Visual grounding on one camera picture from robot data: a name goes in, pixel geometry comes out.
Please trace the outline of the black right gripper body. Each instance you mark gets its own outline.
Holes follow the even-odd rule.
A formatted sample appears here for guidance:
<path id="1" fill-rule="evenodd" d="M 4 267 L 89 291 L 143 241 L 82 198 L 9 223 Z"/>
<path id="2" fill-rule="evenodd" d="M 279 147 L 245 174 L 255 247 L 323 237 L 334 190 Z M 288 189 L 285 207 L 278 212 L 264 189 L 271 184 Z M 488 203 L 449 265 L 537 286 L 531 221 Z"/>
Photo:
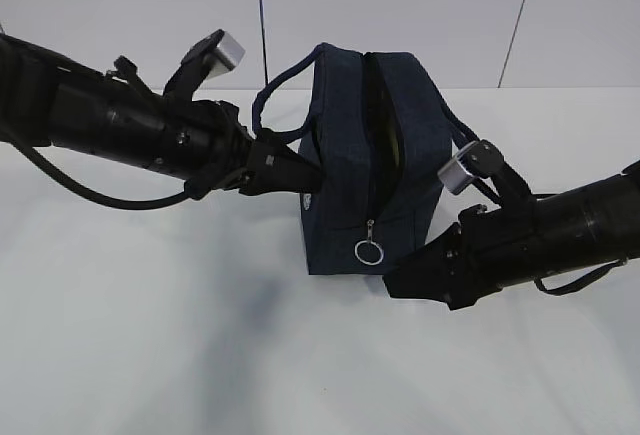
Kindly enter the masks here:
<path id="1" fill-rule="evenodd" d="M 457 257 L 447 278 L 449 309 L 471 307 L 483 297 L 537 278 L 532 208 L 471 207 L 458 221 Z"/>

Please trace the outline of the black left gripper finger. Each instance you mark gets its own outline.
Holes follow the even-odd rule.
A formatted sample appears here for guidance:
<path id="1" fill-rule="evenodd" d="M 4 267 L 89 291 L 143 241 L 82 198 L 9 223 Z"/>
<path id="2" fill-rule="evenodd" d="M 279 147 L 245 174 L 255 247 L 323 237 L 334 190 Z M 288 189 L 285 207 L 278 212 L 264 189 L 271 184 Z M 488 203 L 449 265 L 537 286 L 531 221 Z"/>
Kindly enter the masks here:
<path id="1" fill-rule="evenodd" d="M 321 168 L 291 150 L 270 129 L 256 135 L 249 152 L 249 194 L 274 192 L 317 193 L 324 174 Z"/>

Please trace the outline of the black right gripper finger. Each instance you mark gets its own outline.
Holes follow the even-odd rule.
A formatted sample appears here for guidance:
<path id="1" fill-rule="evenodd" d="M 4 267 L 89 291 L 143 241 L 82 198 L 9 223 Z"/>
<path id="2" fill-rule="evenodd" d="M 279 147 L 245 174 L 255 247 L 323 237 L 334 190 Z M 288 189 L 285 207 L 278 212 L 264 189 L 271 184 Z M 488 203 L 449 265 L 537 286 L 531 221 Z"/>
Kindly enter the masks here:
<path id="1" fill-rule="evenodd" d="M 383 276 L 391 298 L 454 303 L 463 271 L 461 226 L 452 224 L 441 235 L 404 257 Z"/>

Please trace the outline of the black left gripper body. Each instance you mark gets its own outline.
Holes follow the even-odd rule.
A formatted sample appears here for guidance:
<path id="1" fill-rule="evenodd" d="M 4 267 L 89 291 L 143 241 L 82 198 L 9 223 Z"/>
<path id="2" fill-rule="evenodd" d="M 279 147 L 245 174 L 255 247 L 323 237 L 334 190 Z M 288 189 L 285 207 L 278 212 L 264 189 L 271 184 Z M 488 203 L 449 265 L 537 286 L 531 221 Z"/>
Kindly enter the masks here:
<path id="1" fill-rule="evenodd" d="M 215 190 L 244 190 L 253 176 L 248 159 L 256 140 L 225 101 L 162 99 L 159 138 L 162 174 L 184 181 L 168 201 L 200 200 Z"/>

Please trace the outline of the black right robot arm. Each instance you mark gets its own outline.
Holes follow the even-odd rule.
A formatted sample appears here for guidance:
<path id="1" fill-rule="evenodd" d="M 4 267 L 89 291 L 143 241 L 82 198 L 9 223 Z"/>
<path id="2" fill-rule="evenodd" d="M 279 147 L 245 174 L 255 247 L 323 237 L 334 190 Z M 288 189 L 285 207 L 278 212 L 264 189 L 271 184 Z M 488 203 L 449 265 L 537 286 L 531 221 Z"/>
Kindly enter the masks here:
<path id="1" fill-rule="evenodd" d="M 639 166 L 516 210 L 475 205 L 404 258 L 383 283 L 395 299 L 451 310 L 532 282 L 551 296 L 576 293 L 639 256 Z"/>

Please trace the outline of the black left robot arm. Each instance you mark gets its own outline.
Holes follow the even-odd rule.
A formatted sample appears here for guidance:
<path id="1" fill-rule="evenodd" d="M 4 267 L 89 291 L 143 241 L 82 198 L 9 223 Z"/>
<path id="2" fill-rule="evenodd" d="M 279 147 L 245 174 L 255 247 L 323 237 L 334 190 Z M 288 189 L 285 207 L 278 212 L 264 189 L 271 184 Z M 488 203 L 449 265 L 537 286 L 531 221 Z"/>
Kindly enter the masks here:
<path id="1" fill-rule="evenodd" d="M 208 79 L 234 70 L 243 47 L 216 30 L 193 45 L 161 93 L 126 57 L 105 72 L 9 35 L 1 38 L 1 139 L 75 195 L 108 208 L 150 211 L 216 190 L 246 196 L 314 193 L 319 166 L 282 134 L 248 129 L 236 105 L 198 100 Z M 44 147 L 77 151 L 163 174 L 183 183 L 174 195 L 126 200 L 92 190 L 57 168 Z"/>

